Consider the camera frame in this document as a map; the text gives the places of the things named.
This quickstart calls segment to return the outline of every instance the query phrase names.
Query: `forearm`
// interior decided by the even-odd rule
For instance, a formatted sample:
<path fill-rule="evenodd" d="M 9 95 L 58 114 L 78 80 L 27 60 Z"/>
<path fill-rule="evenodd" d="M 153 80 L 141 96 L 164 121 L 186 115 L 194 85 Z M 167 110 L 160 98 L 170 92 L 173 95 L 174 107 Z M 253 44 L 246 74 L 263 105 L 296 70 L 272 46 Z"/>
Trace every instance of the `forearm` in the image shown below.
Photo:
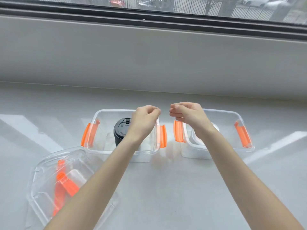
<path fill-rule="evenodd" d="M 93 229 L 139 145 L 136 139 L 125 137 L 102 167 L 52 218 L 45 230 Z"/>
<path fill-rule="evenodd" d="M 201 139 L 251 229 L 303 229 L 216 129 L 204 130 Z"/>

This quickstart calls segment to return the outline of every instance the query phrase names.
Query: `window glass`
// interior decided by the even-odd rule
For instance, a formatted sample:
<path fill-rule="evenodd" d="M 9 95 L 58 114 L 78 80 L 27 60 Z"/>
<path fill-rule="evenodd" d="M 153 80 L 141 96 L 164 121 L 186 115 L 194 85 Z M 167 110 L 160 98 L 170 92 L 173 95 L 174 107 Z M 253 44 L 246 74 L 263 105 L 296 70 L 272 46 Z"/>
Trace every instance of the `window glass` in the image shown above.
<path fill-rule="evenodd" d="M 307 24 L 307 0 L 39 0 Z"/>

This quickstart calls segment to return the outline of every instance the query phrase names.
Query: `white container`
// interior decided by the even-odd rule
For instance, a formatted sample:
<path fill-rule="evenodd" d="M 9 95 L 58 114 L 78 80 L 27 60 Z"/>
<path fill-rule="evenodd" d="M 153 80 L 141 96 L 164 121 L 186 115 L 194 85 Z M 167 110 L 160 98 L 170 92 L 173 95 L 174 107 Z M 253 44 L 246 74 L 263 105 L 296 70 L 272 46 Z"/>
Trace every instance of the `white container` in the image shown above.
<path fill-rule="evenodd" d="M 203 109 L 213 126 L 226 138 L 233 149 L 244 157 L 254 151 L 251 139 L 241 116 L 233 111 Z M 181 154 L 186 158 L 212 159 L 205 144 L 195 135 L 188 124 L 174 122 L 176 141 L 182 142 Z"/>
<path fill-rule="evenodd" d="M 86 153 L 96 155 L 105 161 L 116 148 L 114 126 L 122 118 L 131 118 L 135 110 L 105 109 L 97 111 L 93 120 L 84 131 L 81 146 Z M 159 119 L 152 132 L 144 139 L 130 162 L 149 162 L 160 148 L 166 147 L 165 126 L 160 126 Z"/>
<path fill-rule="evenodd" d="M 57 179 L 60 172 L 65 173 L 78 188 L 94 174 L 91 161 L 82 147 L 49 154 L 39 162 L 31 172 L 27 200 L 44 226 L 71 198 Z M 117 203 L 118 195 L 114 193 L 94 229 L 102 226 Z"/>

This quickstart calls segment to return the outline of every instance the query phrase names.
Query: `red car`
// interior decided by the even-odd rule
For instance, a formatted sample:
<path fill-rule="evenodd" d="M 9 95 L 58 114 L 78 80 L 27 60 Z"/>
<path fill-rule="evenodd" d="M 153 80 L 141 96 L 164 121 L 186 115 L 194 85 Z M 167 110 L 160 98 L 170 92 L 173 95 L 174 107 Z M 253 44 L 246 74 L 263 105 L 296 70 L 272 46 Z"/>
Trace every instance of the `red car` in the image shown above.
<path fill-rule="evenodd" d="M 112 7 L 126 7 L 126 4 L 122 0 L 110 0 L 110 5 Z"/>

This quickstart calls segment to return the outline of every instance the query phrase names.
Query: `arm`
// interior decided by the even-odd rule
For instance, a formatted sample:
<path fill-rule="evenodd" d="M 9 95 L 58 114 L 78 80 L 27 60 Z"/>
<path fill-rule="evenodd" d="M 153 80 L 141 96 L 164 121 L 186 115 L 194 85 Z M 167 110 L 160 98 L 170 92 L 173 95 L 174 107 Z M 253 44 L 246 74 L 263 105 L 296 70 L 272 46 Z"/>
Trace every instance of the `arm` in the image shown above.
<path fill-rule="evenodd" d="M 130 159 L 154 128 L 160 113 L 161 110 L 153 106 L 136 109 L 124 139 L 44 230 L 92 230 L 95 227 Z"/>
<path fill-rule="evenodd" d="M 172 104 L 170 116 L 189 124 L 209 150 L 251 229 L 303 229 L 275 194 L 248 168 L 197 103 Z"/>

